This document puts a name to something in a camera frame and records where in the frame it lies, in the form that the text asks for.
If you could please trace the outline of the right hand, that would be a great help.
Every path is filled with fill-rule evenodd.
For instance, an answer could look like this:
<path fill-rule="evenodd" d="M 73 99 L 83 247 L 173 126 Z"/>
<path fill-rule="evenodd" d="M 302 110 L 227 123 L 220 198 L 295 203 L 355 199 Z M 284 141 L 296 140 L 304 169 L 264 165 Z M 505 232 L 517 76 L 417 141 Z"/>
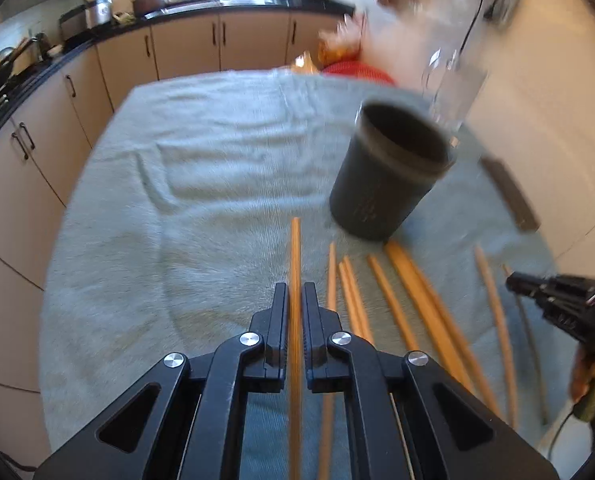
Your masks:
<path fill-rule="evenodd" d="M 573 415 L 581 422 L 595 419 L 595 352 L 578 346 L 572 368 L 570 396 Z"/>

